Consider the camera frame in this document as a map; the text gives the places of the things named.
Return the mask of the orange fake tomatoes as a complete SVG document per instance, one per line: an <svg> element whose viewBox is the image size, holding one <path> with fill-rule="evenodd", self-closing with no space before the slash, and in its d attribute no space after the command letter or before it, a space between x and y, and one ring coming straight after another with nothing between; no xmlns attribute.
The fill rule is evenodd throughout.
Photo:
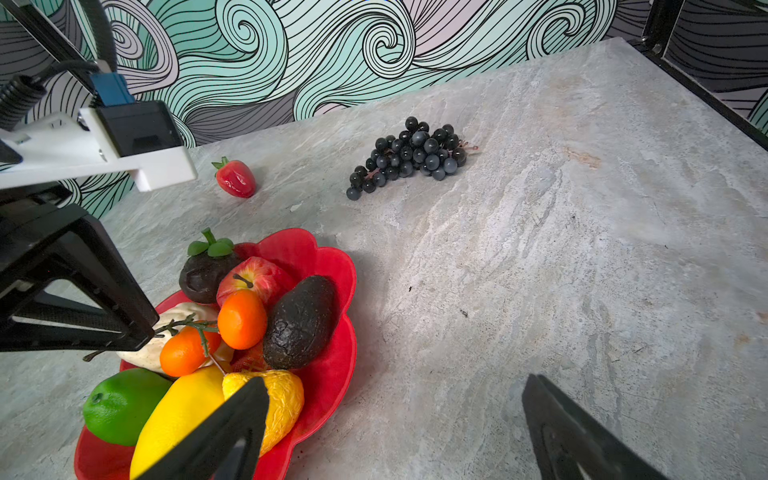
<svg viewBox="0 0 768 480"><path fill-rule="evenodd" d="M199 321L189 315L154 329L152 338L165 331L171 334L162 348L160 363L162 374L178 378L216 361L227 361L229 351L256 346L264 338L266 329L267 311L260 297L252 291L241 290L227 298L215 320Z"/></svg>

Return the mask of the yellow fake pepper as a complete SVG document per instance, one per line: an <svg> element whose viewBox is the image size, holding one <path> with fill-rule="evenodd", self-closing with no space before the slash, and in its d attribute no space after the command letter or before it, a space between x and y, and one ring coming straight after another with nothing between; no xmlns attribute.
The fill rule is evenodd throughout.
<svg viewBox="0 0 768 480"><path fill-rule="evenodd" d="M269 396L265 432L260 457L272 450L293 429L304 406L304 388L301 379L287 370L265 372L237 372L227 374L222 391L228 400L248 381L260 378Z"/></svg>

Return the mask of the green fake pepper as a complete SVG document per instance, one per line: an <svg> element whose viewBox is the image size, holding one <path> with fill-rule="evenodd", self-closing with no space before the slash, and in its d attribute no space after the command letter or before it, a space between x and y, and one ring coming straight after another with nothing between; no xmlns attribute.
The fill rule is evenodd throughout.
<svg viewBox="0 0 768 480"><path fill-rule="evenodd" d="M119 372L89 395L83 407L85 426L104 442L133 447L171 385L170 380L149 370Z"/></svg>

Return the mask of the dark fake avocado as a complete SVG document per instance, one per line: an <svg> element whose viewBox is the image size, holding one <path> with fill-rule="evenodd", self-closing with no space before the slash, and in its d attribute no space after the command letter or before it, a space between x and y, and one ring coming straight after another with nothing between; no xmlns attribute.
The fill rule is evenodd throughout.
<svg viewBox="0 0 768 480"><path fill-rule="evenodd" d="M286 293L269 313L263 358L272 369L301 369L327 345L334 326L333 283L310 276Z"/></svg>

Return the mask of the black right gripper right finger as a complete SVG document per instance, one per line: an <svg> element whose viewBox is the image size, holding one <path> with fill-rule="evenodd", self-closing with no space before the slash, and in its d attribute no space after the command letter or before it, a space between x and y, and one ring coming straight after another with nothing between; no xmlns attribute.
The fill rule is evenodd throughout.
<svg viewBox="0 0 768 480"><path fill-rule="evenodd" d="M528 376L522 405L543 479L665 477L545 376Z"/></svg>

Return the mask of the beige fake garlic bulb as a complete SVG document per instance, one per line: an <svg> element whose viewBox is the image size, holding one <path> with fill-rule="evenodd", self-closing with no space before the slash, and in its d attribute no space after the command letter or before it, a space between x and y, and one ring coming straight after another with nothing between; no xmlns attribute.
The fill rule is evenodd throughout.
<svg viewBox="0 0 768 480"><path fill-rule="evenodd" d="M166 310L159 315L159 320L154 329L157 330L166 326L172 320L181 321L192 315L194 320L213 321L216 319L218 310L209 306L199 305L193 302L183 302L175 307ZM163 370L160 363L160 354L162 348L170 340L171 334L168 331L159 333L152 338L146 345L138 351L118 351L116 355L123 361L144 368L158 374Z"/></svg>

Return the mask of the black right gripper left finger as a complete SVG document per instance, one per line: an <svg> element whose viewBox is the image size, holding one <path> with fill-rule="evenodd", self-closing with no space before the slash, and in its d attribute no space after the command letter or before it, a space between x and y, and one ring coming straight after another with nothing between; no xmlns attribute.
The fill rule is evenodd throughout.
<svg viewBox="0 0 768 480"><path fill-rule="evenodd" d="M269 408L264 380L248 381L143 479L251 479Z"/></svg>

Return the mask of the yellow fake lemon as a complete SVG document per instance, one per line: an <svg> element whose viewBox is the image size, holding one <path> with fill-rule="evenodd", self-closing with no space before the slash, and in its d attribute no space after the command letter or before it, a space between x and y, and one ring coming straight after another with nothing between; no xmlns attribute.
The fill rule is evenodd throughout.
<svg viewBox="0 0 768 480"><path fill-rule="evenodd" d="M224 403L223 377L217 367L210 366L171 385L139 435L130 479L145 473Z"/></svg>

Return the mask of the black fake grape bunch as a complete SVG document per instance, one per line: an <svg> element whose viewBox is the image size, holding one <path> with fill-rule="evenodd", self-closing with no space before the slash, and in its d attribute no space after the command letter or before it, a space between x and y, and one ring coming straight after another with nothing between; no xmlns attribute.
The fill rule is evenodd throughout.
<svg viewBox="0 0 768 480"><path fill-rule="evenodd" d="M349 176L345 196L359 200L398 179L416 173L442 181L458 173L480 147L462 139L451 124L433 129L414 116L404 120L396 135L379 137L362 165Z"/></svg>

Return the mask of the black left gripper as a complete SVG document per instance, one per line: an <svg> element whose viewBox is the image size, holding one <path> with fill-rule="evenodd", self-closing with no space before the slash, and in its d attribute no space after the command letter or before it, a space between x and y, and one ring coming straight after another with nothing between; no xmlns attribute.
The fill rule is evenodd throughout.
<svg viewBox="0 0 768 480"><path fill-rule="evenodd" d="M59 183L1 191L1 349L137 351L159 315Z"/></svg>

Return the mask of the red fake apple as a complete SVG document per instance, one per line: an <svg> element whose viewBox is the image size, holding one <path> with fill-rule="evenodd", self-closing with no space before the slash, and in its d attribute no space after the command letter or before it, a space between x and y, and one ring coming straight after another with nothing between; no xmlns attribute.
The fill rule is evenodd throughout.
<svg viewBox="0 0 768 480"><path fill-rule="evenodd" d="M270 310L297 281L283 268L261 257L250 257L233 268L220 282L216 302L222 306L229 296L241 290L256 293Z"/></svg>

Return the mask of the red fake strawberry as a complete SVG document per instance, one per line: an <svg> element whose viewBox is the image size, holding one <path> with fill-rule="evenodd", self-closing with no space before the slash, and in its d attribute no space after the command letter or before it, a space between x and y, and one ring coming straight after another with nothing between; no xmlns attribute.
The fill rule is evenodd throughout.
<svg viewBox="0 0 768 480"><path fill-rule="evenodd" d="M256 179L250 168L239 160L222 157L213 162L215 179L228 194L237 198L251 198L257 191Z"/></svg>

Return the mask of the dark purple fake plum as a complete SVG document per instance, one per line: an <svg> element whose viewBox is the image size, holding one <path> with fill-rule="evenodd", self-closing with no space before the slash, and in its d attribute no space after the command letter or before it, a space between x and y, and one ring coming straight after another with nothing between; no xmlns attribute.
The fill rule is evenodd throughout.
<svg viewBox="0 0 768 480"><path fill-rule="evenodd" d="M202 235L204 241L193 241L187 247L179 286L191 301L215 304L220 283L243 258L230 239L217 238L209 228L203 230Z"/></svg>

